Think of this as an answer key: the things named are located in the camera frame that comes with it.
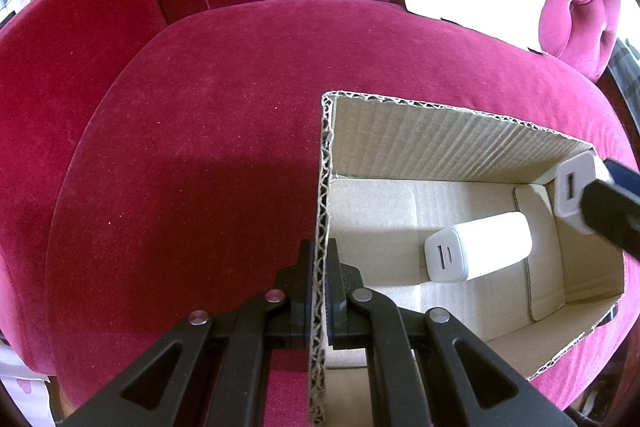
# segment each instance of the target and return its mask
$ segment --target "plaid fabric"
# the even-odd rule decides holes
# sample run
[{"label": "plaid fabric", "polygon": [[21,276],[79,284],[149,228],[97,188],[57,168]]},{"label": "plaid fabric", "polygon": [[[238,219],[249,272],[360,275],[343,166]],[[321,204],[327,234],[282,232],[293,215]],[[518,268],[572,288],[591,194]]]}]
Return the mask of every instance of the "plaid fabric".
[{"label": "plaid fabric", "polygon": [[598,87],[615,110],[640,165],[640,54],[617,39]]}]

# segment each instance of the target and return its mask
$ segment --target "usb port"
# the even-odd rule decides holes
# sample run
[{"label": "usb port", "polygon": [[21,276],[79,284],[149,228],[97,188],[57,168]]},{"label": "usb port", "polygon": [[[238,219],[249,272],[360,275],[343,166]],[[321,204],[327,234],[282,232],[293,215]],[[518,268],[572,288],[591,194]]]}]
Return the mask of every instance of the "usb port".
[{"label": "usb port", "polygon": [[566,198],[567,200],[573,200],[575,196],[575,180],[574,173],[567,174],[566,176]]},{"label": "usb port", "polygon": [[442,245],[438,245],[438,252],[440,253],[440,266],[444,270],[444,255],[442,254]]}]

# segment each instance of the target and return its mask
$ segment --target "cardboard box wall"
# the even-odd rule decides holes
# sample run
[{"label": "cardboard box wall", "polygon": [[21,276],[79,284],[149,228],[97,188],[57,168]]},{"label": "cardboard box wall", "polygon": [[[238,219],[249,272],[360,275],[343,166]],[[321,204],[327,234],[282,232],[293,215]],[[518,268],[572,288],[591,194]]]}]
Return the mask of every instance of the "cardboard box wall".
[{"label": "cardboard box wall", "polygon": [[[365,286],[416,311],[445,307],[526,378],[593,331],[620,299],[622,251],[578,234],[552,212],[555,166],[591,144],[506,116],[372,94],[326,93],[322,115],[313,422],[325,418],[326,381],[340,386],[340,375],[355,378],[353,370],[335,368],[365,365],[359,350],[326,346],[329,237]],[[431,233],[514,210],[527,216],[532,232],[526,261],[463,283],[428,279],[423,249]]]}]

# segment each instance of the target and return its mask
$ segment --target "charger plug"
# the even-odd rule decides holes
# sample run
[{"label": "charger plug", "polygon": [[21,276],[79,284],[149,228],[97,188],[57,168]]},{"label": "charger plug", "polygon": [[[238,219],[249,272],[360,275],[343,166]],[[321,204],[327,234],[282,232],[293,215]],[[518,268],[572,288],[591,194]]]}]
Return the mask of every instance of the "charger plug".
[{"label": "charger plug", "polygon": [[594,231],[584,222],[580,198],[584,188],[596,180],[613,182],[606,165],[594,151],[580,153],[556,168],[554,213],[583,235]]},{"label": "charger plug", "polygon": [[525,215],[507,212],[439,230],[424,242],[424,257],[433,282],[461,282],[522,261],[531,247]]}]

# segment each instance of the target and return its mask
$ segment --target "white power adapter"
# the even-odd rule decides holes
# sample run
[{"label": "white power adapter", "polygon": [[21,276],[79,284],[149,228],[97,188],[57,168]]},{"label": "white power adapter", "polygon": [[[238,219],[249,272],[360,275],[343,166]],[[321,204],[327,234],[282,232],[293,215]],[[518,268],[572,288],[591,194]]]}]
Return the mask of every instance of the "white power adapter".
[{"label": "white power adapter", "polygon": [[580,198],[584,188],[595,180],[613,182],[606,165],[594,151],[580,153],[556,168],[554,213],[584,235],[593,230],[584,222]]},{"label": "white power adapter", "polygon": [[424,242],[424,257],[433,282],[461,282],[518,263],[531,247],[525,215],[507,212],[434,233]]}]

